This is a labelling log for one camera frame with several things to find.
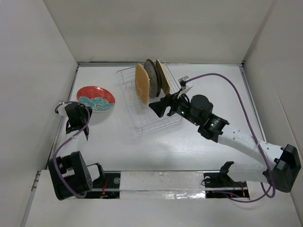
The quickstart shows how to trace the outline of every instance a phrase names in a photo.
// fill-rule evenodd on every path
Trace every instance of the plate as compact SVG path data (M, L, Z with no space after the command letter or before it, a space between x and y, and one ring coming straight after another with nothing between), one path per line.
M91 107L94 112L105 112L114 107L114 96L104 88L87 86L77 92L78 102Z

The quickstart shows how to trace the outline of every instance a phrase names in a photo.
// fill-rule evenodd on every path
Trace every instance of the gray plate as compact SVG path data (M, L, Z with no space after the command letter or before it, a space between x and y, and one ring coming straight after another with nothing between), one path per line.
M144 63L143 68L147 72L148 77L150 79L150 98L155 98L158 93L158 81L157 81L156 70L150 61L146 61Z

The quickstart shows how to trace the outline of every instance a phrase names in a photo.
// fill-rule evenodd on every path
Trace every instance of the red wire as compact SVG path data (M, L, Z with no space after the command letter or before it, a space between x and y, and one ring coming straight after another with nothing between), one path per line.
M105 181L105 185L102 188L102 195L105 194L104 190L106 189L107 183L108 183L108 179Z
M238 184L241 186L241 188L242 188L242 192L243 192L243 196L245 196L245 192L244 192L244 186L242 185L242 183L241 182L238 182Z

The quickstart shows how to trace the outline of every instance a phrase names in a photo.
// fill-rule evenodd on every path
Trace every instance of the blue floral pattern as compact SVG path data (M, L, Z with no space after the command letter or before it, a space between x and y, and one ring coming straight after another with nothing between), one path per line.
M86 106L91 107L93 111L99 111L99 112L107 111L113 108L115 105L114 103L108 103L106 99L103 99L101 97L89 99L87 97L81 96L79 98L79 102Z

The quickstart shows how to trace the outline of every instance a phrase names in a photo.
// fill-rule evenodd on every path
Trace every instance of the cable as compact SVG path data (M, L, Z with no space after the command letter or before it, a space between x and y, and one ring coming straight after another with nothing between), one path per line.
M102 187L102 195L105 194L105 189L107 187L108 179L106 179L104 186Z
M261 196L260 196L259 198L257 198L257 199L250 200L250 201L241 201L241 200L234 200L234 199L232 199L232 198L230 198L230 197L227 196L227 194L228 194L228 195L232 195L232 196L235 196L235 197L237 197L237 198L240 198L239 195L236 195L236 194L234 194L234 193L231 193L231 192L224 192L224 191L215 191L215 192L217 192L217 193L222 193L222 194L224 194L228 199L230 199L230 200L232 200L232 201L235 201L235 202L241 202L241 203L257 202L257 201L263 199L263 198L266 196L266 193L264 193L263 195L261 195Z
M239 94L239 92L238 92L236 86L235 86L227 77L225 77L225 76L223 76L222 74L219 74L219 73L207 73L207 74L203 74L203 75L200 75L200 76L196 76L196 77L190 78L190 79L186 80L185 82L188 83L188 82L193 81L193 80L195 80L195 79L202 78L202 77L206 77L206 76L219 76L219 77L225 79L227 82L229 82L229 84L233 87L233 89L235 90L235 92L236 92L236 94L237 94L237 97L238 97L238 99L239 99L239 102L240 102L240 104L241 104L242 110L243 110L244 115L245 115L245 119L246 119L246 121L247 121L248 127L249 127L249 129L250 129L251 134L252 134L252 137L253 137L255 143L258 144L258 138L257 138L257 136L256 136L256 134L255 134L255 132L254 132L254 130L252 129L252 126L251 126L251 124L250 124L250 120L249 120L249 118L248 118L248 115L247 115L247 112L246 112L246 110L245 110L245 107L244 107L244 104L243 104L243 102L242 102L242 99L241 99L241 97L240 97L240 94ZM271 171L271 168L270 168L269 161L268 161L268 159L267 159L267 157L266 157L266 155L265 155L265 153L264 153L264 151L263 151L263 149L262 149L262 147L261 147L260 144L258 144L258 149L259 149L259 151L260 151L260 153L261 153L261 155L262 155L262 157L263 157L263 159L264 159L264 162L265 162L265 164L266 164L266 167L267 167L267 170L268 170L268 173L269 173L269 177L270 177L272 186L270 186L270 187L268 188L268 190L266 191L265 188L264 188L263 183L261 182L261 187L262 187L262 190L263 190L263 192L264 192L264 195L261 196L261 197L259 197L258 199L253 200L253 201L258 201L258 200L262 199L264 196L267 196L267 197L269 197L269 198L274 198L274 196L276 195L276 184L275 184L275 181L274 181L274 178L273 178L273 174L272 174L272 171ZM270 190L271 188L273 188L273 191L272 191L272 194L269 195L268 192L269 192L269 190Z
M245 191L244 191L244 186L242 185L242 183L241 182L238 182L238 184L241 186L241 188L242 188L242 193L243 193L243 196L245 197Z
M57 113L57 110L58 110L58 108L59 108L61 105L63 105L63 104L70 104L70 103L81 104L81 103L75 102L75 101L63 102L63 103L57 105L57 107L55 108L55 113ZM64 143L62 143L62 144L58 147L58 149L54 152L54 154L53 154L53 164L54 164L54 166L55 166L56 172L57 172L57 174L58 174L60 180L62 181L62 183L64 184L64 186L67 188L67 190L70 191L71 194L73 194L73 195L76 196L77 198L84 198L84 197L86 196L87 193L85 192L85 193L83 193L83 194L77 194L77 193L76 193L76 192L67 184L67 182L65 181L64 177L62 176L62 174L61 174L61 172L60 172L60 169L59 169L59 166L58 166L58 162L57 162L56 156L57 156L58 152L60 151L60 149L61 149L64 145L66 145L69 141L71 141L75 136L78 136L78 135L79 135L81 132L83 132L83 130L88 126L89 120L90 120L90 113L89 113L89 109L88 109L86 106L85 106L85 109L86 109L86 111L87 111L87 113L88 113L88 119L87 119L87 121L86 121L86 124L85 124L78 132L76 132L74 135L72 135L71 137L69 137Z
M190 100L186 94L182 94L182 96L187 100L188 103L190 103Z

